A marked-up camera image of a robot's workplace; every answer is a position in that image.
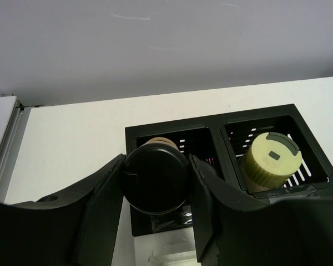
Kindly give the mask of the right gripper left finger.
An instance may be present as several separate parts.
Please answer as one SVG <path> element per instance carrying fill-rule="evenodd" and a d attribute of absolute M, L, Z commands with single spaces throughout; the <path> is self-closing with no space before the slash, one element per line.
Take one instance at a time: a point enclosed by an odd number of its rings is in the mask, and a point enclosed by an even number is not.
<path fill-rule="evenodd" d="M 0 203 L 0 265 L 111 265 L 124 160 L 38 201 Z"/>

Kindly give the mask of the dark spice jar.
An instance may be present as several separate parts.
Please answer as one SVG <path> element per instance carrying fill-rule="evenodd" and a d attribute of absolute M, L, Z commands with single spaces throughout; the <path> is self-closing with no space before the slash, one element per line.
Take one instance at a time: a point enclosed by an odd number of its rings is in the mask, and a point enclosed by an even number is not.
<path fill-rule="evenodd" d="M 125 159 L 120 187 L 135 209 L 161 215 L 186 201 L 189 179 L 189 161 L 179 150 L 164 144 L 148 144 Z"/>
<path fill-rule="evenodd" d="M 176 150 L 179 150 L 177 145 L 172 140 L 167 139 L 165 137 L 154 137 L 154 138 L 148 140 L 143 145 L 148 145 L 148 144 L 164 144 L 164 145 L 168 145 L 170 147 L 173 147 Z"/>

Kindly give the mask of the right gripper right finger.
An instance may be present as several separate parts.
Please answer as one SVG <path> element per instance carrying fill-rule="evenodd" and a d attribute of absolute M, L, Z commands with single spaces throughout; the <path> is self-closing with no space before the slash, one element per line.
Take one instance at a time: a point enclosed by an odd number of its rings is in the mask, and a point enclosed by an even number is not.
<path fill-rule="evenodd" d="M 333 199 L 256 200 L 189 157 L 196 257 L 202 265 L 333 265 Z"/>

